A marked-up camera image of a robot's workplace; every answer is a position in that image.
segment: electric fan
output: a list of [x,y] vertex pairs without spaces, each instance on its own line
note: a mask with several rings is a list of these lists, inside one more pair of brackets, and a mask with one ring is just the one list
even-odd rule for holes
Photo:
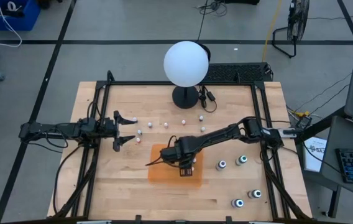
[[[306,21],[308,20],[309,12],[309,0],[292,0],[290,4],[290,14],[288,15],[288,25],[280,29],[276,29],[273,32],[272,45],[283,54],[290,58],[296,55],[296,43],[303,37],[303,33],[306,27]],[[282,50],[280,47],[275,45],[275,34],[280,30],[287,29],[287,39],[290,40],[294,45],[294,55]]]

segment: table leg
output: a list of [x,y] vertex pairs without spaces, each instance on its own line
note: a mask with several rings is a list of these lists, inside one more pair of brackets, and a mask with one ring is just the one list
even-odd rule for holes
[[336,191],[332,192],[331,203],[328,212],[325,213],[326,216],[330,218],[335,218],[337,216],[339,195],[341,194],[341,186],[337,187]]
[[333,116],[340,116],[340,117],[346,118],[347,115],[344,112],[344,108],[345,108],[345,106],[343,106],[342,108],[336,110],[335,112],[333,112],[329,116],[325,117],[321,121],[317,122],[316,124],[314,124],[314,125],[308,127],[307,129],[305,129],[303,131],[301,137],[296,139],[296,144],[299,144],[302,141],[305,141],[305,140],[307,140],[309,138],[312,138],[313,136],[315,136],[319,132],[325,130],[326,128],[329,128],[330,125],[331,125],[331,121],[332,121],[332,117]]

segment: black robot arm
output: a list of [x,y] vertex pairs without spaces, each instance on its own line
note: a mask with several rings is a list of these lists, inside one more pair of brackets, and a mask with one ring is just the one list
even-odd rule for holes
[[179,167],[180,175],[191,176],[191,167],[196,154],[203,148],[218,144],[227,140],[238,139],[247,144],[265,141],[270,148],[283,146],[282,138],[277,129],[263,128],[255,117],[246,117],[238,123],[228,127],[202,135],[183,136],[174,142],[174,146],[160,151],[163,162],[174,167]]
[[46,139],[76,140],[79,144],[94,144],[96,139],[114,138],[113,149],[120,151],[120,146],[135,136],[119,136],[119,124],[134,124],[137,121],[124,119],[118,111],[113,112],[114,120],[104,118],[101,122],[94,118],[84,118],[76,123],[40,124],[25,123],[21,126],[19,138],[22,142]]

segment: wooden table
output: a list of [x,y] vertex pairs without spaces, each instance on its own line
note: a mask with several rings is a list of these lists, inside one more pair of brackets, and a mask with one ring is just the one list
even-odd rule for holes
[[[265,83],[268,105],[272,120],[288,121],[285,100],[280,83]],[[86,116],[89,103],[93,100],[95,82],[81,82],[77,92],[71,121]],[[136,134],[141,129],[141,143],[130,140],[120,152],[112,149],[112,139],[103,139],[96,169],[93,198],[89,219],[133,220],[142,215],[143,220],[272,220],[268,202],[265,173],[259,159],[259,144],[245,144],[240,141],[226,141],[208,147],[202,152],[203,182],[200,188],[176,185],[151,184],[147,180],[150,151],[153,144],[166,144],[171,135],[201,135],[204,126],[209,133],[238,122],[246,116],[254,116],[252,95],[249,86],[208,86],[216,97],[218,108],[214,113],[206,113],[199,103],[191,109],[177,108],[171,98],[174,86],[111,86],[107,115],[112,117],[118,110],[126,119],[136,117],[137,124],[120,126],[121,136]],[[259,105],[262,108],[258,91]],[[204,116],[199,122],[198,116]],[[274,123],[274,127],[287,127],[286,123]],[[285,146],[295,150],[293,140],[284,139]],[[62,159],[76,147],[70,144],[63,151]],[[78,176],[83,150],[80,149],[64,164],[58,181],[57,207],[63,205],[73,190]],[[307,215],[311,216],[305,184],[296,154],[280,149],[278,151],[287,192]],[[236,166],[234,161],[246,155],[247,163]],[[226,169],[218,172],[214,166],[225,160]],[[262,196],[249,199],[247,191],[260,189]],[[278,213],[282,217],[280,197],[275,188]],[[243,208],[232,208],[231,200],[241,198]],[[80,200],[82,214],[85,193]],[[48,215],[53,215],[52,205]]]

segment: concrete floor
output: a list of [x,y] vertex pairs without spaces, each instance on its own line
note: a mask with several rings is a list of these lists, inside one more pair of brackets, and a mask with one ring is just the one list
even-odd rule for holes
[[[70,2],[53,1],[49,10],[41,12],[32,31],[21,32],[24,40],[52,41],[28,43],[18,49],[0,46],[0,72],[6,76],[0,82],[0,197],[19,148],[19,126],[30,117]],[[192,7],[204,2],[77,0],[65,40],[196,39],[201,15]],[[283,0],[275,28],[287,24],[290,2]],[[353,1],[344,3],[353,15]],[[228,5],[226,16],[205,17],[201,39],[264,40],[276,6],[276,0],[261,0],[257,6]],[[336,0],[312,0],[309,17],[343,17],[343,14]],[[285,39],[285,33],[277,38]],[[13,39],[16,38],[12,34],[0,32],[0,40]],[[303,40],[353,40],[353,35],[344,19],[309,20]],[[37,120],[68,121],[78,83],[103,80],[107,70],[112,70],[116,80],[166,80],[162,60],[170,46],[117,41],[62,45]],[[212,63],[260,62],[262,58],[262,44],[207,46]],[[287,45],[282,47],[292,50]],[[272,66],[275,81],[282,83],[287,104],[297,108],[352,71],[353,45],[299,45],[298,55],[293,59],[269,46],[266,62]],[[348,82],[349,79],[339,83],[303,109],[315,109]],[[343,91],[316,114],[326,116],[340,108],[346,94]],[[45,218],[59,161],[59,154],[28,147],[3,222]],[[331,191],[311,182],[306,182],[306,189],[315,218],[353,223],[352,193],[342,190],[337,218],[330,219],[321,212],[328,208]]]

